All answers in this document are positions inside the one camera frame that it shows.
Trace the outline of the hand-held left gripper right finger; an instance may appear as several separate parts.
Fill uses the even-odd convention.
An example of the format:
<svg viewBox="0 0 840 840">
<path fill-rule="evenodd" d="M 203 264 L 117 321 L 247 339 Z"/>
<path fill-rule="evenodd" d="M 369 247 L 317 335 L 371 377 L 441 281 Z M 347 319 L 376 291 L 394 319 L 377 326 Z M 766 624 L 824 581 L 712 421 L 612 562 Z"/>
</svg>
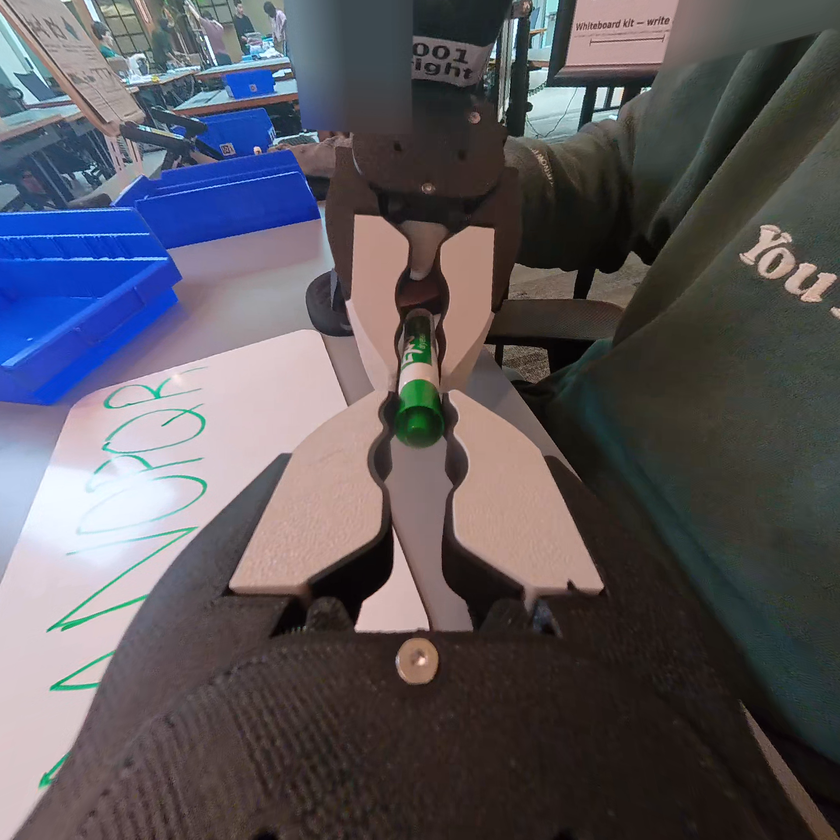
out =
<svg viewBox="0 0 840 840">
<path fill-rule="evenodd" d="M 444 576 L 470 607 L 599 595 L 602 577 L 552 473 L 561 467 L 464 392 L 447 395 Z"/>
</svg>

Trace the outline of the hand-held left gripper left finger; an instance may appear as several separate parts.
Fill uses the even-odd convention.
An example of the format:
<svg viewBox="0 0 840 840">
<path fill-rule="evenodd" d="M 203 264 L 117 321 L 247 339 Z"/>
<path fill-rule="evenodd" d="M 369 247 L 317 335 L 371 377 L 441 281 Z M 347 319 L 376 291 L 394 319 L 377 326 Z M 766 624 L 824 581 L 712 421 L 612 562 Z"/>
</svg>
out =
<svg viewBox="0 0 840 840">
<path fill-rule="evenodd" d="M 391 393 L 374 391 L 296 447 L 230 579 L 238 595 L 360 605 L 393 566 L 392 516 L 375 455 Z"/>
</svg>

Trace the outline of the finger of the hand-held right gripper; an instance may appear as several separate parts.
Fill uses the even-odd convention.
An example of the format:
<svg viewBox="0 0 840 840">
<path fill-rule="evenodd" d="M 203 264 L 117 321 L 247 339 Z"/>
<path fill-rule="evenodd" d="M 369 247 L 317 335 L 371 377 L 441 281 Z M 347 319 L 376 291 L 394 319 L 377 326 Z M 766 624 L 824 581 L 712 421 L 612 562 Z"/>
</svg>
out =
<svg viewBox="0 0 840 840">
<path fill-rule="evenodd" d="M 439 266 L 448 304 L 438 324 L 445 348 L 440 361 L 444 392 L 463 391 L 483 350 L 490 329 L 496 233 L 469 226 L 447 238 Z"/>
<path fill-rule="evenodd" d="M 351 290 L 347 312 L 368 379 L 376 391 L 394 392 L 401 334 L 397 288 L 408 268 L 408 238 L 385 218 L 353 219 Z"/>
</svg>

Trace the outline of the green dry-erase marker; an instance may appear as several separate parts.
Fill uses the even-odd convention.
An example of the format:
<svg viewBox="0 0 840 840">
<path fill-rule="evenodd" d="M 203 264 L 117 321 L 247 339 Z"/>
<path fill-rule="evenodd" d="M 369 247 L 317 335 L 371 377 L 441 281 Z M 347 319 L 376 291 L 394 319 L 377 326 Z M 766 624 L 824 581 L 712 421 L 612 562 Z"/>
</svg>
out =
<svg viewBox="0 0 840 840">
<path fill-rule="evenodd" d="M 409 242 L 408 281 L 401 292 L 401 302 L 409 307 L 402 337 L 399 384 L 414 381 L 439 387 L 439 369 L 432 304 L 438 296 L 438 281 L 433 277 L 440 246 L 448 236 L 445 225 L 406 220 L 400 229 Z"/>
</svg>

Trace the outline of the green marker cap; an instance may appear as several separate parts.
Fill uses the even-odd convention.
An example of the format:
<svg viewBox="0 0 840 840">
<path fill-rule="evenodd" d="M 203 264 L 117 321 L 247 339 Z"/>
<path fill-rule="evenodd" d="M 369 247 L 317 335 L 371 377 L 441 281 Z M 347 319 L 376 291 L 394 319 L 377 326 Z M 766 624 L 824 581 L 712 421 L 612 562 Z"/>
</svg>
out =
<svg viewBox="0 0 840 840">
<path fill-rule="evenodd" d="M 434 369 L 429 364 L 410 364 L 398 382 L 399 404 L 394 432 L 410 448 L 435 445 L 445 433 L 445 415 Z"/>
</svg>

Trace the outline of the white whiteboard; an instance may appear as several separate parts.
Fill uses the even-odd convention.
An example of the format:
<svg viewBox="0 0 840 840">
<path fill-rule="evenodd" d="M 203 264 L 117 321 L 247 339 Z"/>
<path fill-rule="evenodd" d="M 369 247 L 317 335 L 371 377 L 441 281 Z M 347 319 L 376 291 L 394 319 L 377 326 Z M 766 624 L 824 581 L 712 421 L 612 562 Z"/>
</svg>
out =
<svg viewBox="0 0 840 840">
<path fill-rule="evenodd" d="M 125 630 L 174 558 L 277 456 L 350 398 L 299 330 L 82 397 L 2 579 L 1 830 L 55 780 Z"/>
</svg>

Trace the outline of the blue plastic bin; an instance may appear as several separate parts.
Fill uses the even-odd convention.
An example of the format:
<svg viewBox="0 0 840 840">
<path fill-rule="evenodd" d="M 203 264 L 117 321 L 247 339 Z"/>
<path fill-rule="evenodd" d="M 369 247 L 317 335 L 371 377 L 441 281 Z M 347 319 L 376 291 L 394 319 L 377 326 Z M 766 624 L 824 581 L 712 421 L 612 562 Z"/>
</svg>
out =
<svg viewBox="0 0 840 840">
<path fill-rule="evenodd" d="M 166 249 L 318 220 L 319 206 L 288 150 L 138 178 L 112 203 L 132 208 Z"/>
<path fill-rule="evenodd" d="M 277 135 L 263 108 L 203 115 L 198 119 L 178 114 L 168 120 L 173 133 L 191 137 L 197 148 L 215 151 L 220 160 L 252 155 L 255 149 L 265 153 Z"/>
<path fill-rule="evenodd" d="M 178 302 L 132 208 L 3 213 L 1 401 L 50 405 Z"/>
<path fill-rule="evenodd" d="M 235 101 L 264 98 L 275 93 L 274 71 L 268 68 L 240 70 L 222 76 L 227 95 Z"/>
</svg>

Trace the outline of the framed whiteboard kit sign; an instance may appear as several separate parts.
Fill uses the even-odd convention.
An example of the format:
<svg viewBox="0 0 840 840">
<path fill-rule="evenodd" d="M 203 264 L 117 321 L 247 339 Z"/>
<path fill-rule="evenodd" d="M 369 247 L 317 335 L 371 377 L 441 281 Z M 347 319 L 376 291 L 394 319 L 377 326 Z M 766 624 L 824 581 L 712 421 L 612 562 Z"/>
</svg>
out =
<svg viewBox="0 0 840 840">
<path fill-rule="evenodd" d="M 553 31 L 547 84 L 582 88 L 579 129 L 598 112 L 600 89 L 622 89 L 618 104 L 649 88 L 660 69 L 677 1 L 561 1 Z"/>
</svg>

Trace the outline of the person's right hand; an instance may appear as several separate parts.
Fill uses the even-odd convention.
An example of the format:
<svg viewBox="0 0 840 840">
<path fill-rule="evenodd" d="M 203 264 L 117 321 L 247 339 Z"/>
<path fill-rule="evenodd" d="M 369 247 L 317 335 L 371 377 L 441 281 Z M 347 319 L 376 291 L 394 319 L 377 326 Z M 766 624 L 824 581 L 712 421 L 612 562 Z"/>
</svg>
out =
<svg viewBox="0 0 840 840">
<path fill-rule="evenodd" d="M 330 180 L 336 167 L 337 149 L 351 146 L 350 133 L 319 132 L 318 141 L 313 143 L 286 144 L 306 177 Z"/>
</svg>

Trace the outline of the black office chair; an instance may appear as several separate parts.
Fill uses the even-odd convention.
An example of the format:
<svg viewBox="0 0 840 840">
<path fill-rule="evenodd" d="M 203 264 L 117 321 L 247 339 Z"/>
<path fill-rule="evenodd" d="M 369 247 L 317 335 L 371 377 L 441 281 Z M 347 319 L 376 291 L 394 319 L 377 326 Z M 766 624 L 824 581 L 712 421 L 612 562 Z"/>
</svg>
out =
<svg viewBox="0 0 840 840">
<path fill-rule="evenodd" d="M 578 361 L 600 340 L 610 340 L 624 309 L 590 299 L 508 299 L 493 318 L 486 344 L 502 363 L 505 347 L 542 349 L 554 373 Z"/>
</svg>

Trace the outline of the green sweatshirt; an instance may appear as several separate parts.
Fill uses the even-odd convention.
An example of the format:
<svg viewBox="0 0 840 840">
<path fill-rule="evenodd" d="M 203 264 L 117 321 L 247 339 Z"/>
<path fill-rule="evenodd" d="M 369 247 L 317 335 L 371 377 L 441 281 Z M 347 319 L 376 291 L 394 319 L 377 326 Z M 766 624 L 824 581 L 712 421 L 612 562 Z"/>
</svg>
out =
<svg viewBox="0 0 840 840">
<path fill-rule="evenodd" d="M 654 260 L 613 337 L 521 394 L 837 809 L 838 29 L 647 91 L 633 209 Z"/>
</svg>

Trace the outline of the wooden sign board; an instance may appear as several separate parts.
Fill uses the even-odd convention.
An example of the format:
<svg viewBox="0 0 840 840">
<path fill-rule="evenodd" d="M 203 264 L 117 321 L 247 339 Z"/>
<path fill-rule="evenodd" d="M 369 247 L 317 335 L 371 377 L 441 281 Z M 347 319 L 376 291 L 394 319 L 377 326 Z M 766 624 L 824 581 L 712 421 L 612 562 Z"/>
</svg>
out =
<svg viewBox="0 0 840 840">
<path fill-rule="evenodd" d="M 142 122 L 142 108 L 62 2 L 19 2 L 17 12 L 74 102 L 84 100 L 104 124 Z"/>
</svg>

